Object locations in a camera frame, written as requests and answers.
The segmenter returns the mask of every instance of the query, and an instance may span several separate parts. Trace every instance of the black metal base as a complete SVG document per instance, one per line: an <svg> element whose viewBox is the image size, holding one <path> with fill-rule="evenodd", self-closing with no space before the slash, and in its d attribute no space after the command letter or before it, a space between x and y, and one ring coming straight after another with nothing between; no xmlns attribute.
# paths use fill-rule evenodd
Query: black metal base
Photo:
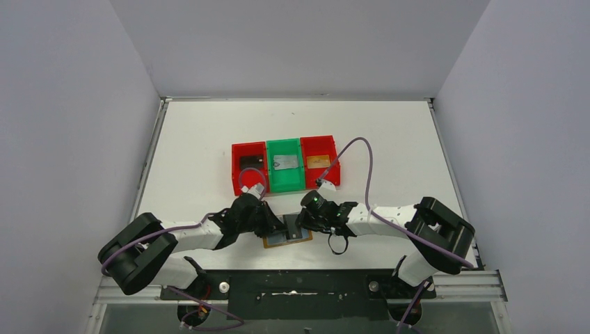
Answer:
<svg viewBox="0 0 590 334"><path fill-rule="evenodd" d="M392 269L302 270L302 271L208 271L210 300L228 301L229 312L243 319L339 319L366 317L389 319L386 299L411 299L416 289L396 278ZM378 292L369 283L380 285ZM219 283L230 284L227 294L219 292ZM196 298L202 290L186 292ZM436 297L425 291L423 299ZM182 300L167 289L162 300Z"/></svg>

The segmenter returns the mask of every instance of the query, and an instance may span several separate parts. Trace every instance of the gray wall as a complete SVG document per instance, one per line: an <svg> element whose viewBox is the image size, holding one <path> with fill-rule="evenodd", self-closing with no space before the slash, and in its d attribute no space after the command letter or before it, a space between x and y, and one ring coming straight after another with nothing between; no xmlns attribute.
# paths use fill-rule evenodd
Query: gray wall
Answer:
<svg viewBox="0 0 590 334"><path fill-rule="evenodd" d="M2 333L79 333L158 96L107 0L0 4Z"/></svg>
<svg viewBox="0 0 590 334"><path fill-rule="evenodd" d="M435 100L517 333L588 333L590 2L492 0Z"/></svg>
<svg viewBox="0 0 590 334"><path fill-rule="evenodd" d="M489 0L111 0L160 95L433 97Z"/></svg>

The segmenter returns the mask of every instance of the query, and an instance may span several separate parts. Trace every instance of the black strap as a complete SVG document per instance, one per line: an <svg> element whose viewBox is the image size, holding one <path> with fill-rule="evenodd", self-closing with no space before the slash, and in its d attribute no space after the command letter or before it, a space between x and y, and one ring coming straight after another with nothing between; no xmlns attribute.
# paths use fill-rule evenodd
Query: black strap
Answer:
<svg viewBox="0 0 590 334"><path fill-rule="evenodd" d="M332 251L332 254L334 255L342 255L344 254L344 252L346 252L347 249L349 249L349 238L347 236L344 236L344 240L346 241L346 246L344 247L344 250L340 253L338 253L337 251L334 250L334 248L332 248L332 244L330 244L330 238L332 238L332 233L330 233L330 235L328 236L328 246L330 246L330 250Z"/></svg>

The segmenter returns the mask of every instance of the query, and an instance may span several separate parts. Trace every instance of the purple cable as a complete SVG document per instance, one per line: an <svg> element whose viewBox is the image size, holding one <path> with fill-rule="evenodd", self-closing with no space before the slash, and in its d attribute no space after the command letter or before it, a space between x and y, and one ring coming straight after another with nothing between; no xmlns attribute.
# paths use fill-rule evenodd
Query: purple cable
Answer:
<svg viewBox="0 0 590 334"><path fill-rule="evenodd" d="M204 301L201 301L200 299L197 299L197 298L195 298L195 297L193 297L193 296L191 296L189 294L186 294L183 291L181 291L181 290L179 290L179 289L177 289L175 287L167 287L167 289L169 289L170 291L174 292L175 294L177 294L179 296L183 296L186 299L190 299L192 301L195 301L195 302L199 303L200 305L203 305L205 307L208 307L208 308L210 308L212 310L215 310L217 312L223 313L223 314L227 315L228 317L233 318L233 319L236 319L237 321L239 321L239 324L233 324L233 325L221 326L221 327L206 327L206 328L193 327L192 329L194 329L195 331L203 331L203 332L224 331L226 329L232 329L232 328L240 327L240 326L243 326L245 324L245 321L242 318L240 318L240 317L238 317L236 315L233 315L232 313L229 313L228 311L226 311L224 309L218 308L217 306L213 306L213 305L211 305L209 303L206 303ZM197 313L197 312L198 312L198 310L193 311L193 312L186 313L182 317L182 319L180 319L180 321L181 322L185 322L184 320L186 320L187 317L189 317L190 315L192 315L194 313Z"/></svg>
<svg viewBox="0 0 590 334"><path fill-rule="evenodd" d="M370 209L371 206L369 205L369 187L371 186L371 177L373 176L373 149L371 148L371 144L369 144L369 141L367 141L367 139L365 139L364 137L356 137L352 141L350 141L350 143L348 143L346 146L344 146L342 151L340 151L340 153L338 153L338 155L336 156L336 159L334 159L332 161L332 163L330 164L330 166L320 175L319 180L323 180L326 177L326 175L328 174L330 169L332 169L332 167L340 159L342 154L350 147L350 145L352 145L352 143L354 143L356 141L364 141L365 144L367 145L367 149L369 150L369 176L367 177L367 186L365 187L365 205L367 206L367 208ZM465 266L467 268L473 268L473 264L469 263L467 260L458 256L457 254L453 254L453 253L449 252L448 250L446 250L438 245L435 245L435 244L431 243L430 241L417 236L416 234L413 234L412 232L406 230L405 228L402 228L399 225L389 222L389 220L383 218L381 215L377 214L373 210L371 210L370 212L371 212L371 215L373 215L378 220L380 220L380 221L386 223L387 225L391 226L392 228L404 233L405 235L414 239L415 241L418 241L418 242L442 253L446 257L450 257L451 259L458 261L459 263L461 263L463 266Z"/></svg>
<svg viewBox="0 0 590 334"><path fill-rule="evenodd" d="M401 320L399 321L399 324L397 325L397 331L395 331L395 334L400 334L401 333L401 327L403 325L406 325L407 327L410 327L410 325L406 324L404 321L406 320L406 318L408 317L408 315L410 314L410 311L412 310L412 308L414 307L414 305L416 304L416 301L418 300L418 298L420 297L420 295L422 294L422 290L424 290L424 288L428 288L430 287L430 284L432 283L428 283L428 285L425 287L424 283L426 281L423 280L422 283L420 283L420 287L418 288L418 290L416 291L416 294L414 295L414 298L412 299L412 301L410 302L410 305L408 305L408 308L406 308L406 311L404 312L403 317L401 317Z"/></svg>
<svg viewBox="0 0 590 334"><path fill-rule="evenodd" d="M241 189L241 188L244 186L244 185L241 183L241 178L244 176L244 172L247 172L248 170L253 170L253 171L255 171L256 173L260 174L260 176L262 177L262 182L264 183L264 190L263 190L263 191L262 191L262 193L260 194L260 198L258 198L259 200L261 200L261 199L264 197L264 195L266 195L266 190L269 188L269 185L268 185L268 184L266 184L266 178L265 178L264 174L262 174L262 172L260 171L260 169L256 169L256 168L253 168L253 167L247 167L247 168L244 168L244 169L243 169L243 170L240 172L240 175L238 176L238 185L239 185L240 189Z"/></svg>
<svg viewBox="0 0 590 334"><path fill-rule="evenodd" d="M192 228L198 228L200 227L206 220L207 218L209 218L209 216L215 214L214 212L210 212L208 214L205 214L205 216L203 217L203 219L201 219L200 222L196 223L195 225L184 225L184 226L175 226L173 228L165 228L163 230L157 231L157 232L153 232L150 233L148 235L146 235L145 237L141 237L139 239L133 240L132 242L128 243L127 245L121 247L120 249L118 249L116 252L114 252L111 256L109 256L108 259L106 259L106 261L102 264L102 267L100 268L100 271L102 272L103 275L105 276L110 276L108 271L106 270L106 268L111 265L111 262L115 259L115 257L119 256L121 253L125 252L126 250L130 249L131 247L134 247L136 244L139 244L141 242L144 242L146 240L149 240L153 237L157 237L161 234L164 233L168 233L168 232L172 232L172 231L178 231L178 230L190 230Z"/></svg>

